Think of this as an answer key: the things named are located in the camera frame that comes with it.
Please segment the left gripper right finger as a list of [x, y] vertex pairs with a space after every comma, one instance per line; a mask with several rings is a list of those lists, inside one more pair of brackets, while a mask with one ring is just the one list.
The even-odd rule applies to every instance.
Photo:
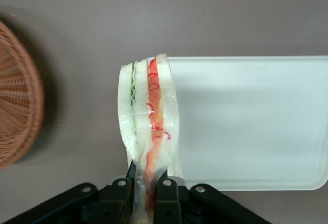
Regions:
[[161, 176], [156, 184], [154, 223], [269, 223], [208, 184], [188, 189], [182, 178]]

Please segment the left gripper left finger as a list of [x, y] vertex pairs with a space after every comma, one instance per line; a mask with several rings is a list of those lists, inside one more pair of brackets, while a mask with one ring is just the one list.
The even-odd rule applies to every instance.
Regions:
[[78, 184], [5, 223], [130, 223], [136, 165], [101, 190]]

